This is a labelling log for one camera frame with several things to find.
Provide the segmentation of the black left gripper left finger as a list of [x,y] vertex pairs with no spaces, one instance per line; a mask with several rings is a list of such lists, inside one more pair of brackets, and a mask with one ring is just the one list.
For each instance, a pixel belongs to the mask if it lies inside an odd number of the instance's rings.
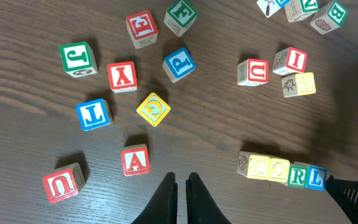
[[146,207],[132,224],[176,224],[178,185],[175,174],[168,172]]

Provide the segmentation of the yellow C block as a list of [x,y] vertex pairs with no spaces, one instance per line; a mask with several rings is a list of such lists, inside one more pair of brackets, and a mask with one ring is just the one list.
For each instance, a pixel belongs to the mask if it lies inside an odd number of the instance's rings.
[[237,172],[248,179],[267,180],[270,157],[264,154],[241,151],[238,156]]

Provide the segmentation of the blue L block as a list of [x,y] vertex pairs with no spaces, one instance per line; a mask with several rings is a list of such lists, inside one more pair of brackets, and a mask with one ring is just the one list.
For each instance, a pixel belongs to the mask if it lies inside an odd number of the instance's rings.
[[324,190],[327,170],[322,167],[309,166],[306,187],[314,190]]

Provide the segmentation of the green R block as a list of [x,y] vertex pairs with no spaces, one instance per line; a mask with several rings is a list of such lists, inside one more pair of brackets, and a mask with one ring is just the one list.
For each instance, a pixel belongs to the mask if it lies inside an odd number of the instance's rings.
[[308,179],[308,165],[300,162],[290,164],[288,182],[289,187],[305,188]]

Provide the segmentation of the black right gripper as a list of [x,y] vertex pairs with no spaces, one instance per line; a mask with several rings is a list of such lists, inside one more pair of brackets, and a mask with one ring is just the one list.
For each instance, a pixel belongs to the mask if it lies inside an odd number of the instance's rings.
[[352,224],[358,224],[358,181],[335,179],[326,180],[325,189],[340,206]]

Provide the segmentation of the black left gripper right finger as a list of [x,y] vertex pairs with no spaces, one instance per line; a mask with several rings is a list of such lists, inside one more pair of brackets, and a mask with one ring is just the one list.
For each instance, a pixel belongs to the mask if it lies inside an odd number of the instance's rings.
[[231,224],[196,172],[186,180],[188,224]]

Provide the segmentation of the yellow O block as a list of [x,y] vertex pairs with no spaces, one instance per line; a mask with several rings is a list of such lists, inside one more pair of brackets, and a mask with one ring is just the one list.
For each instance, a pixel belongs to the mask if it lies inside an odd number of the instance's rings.
[[267,180],[285,184],[288,182],[290,161],[278,157],[271,157],[268,164]]

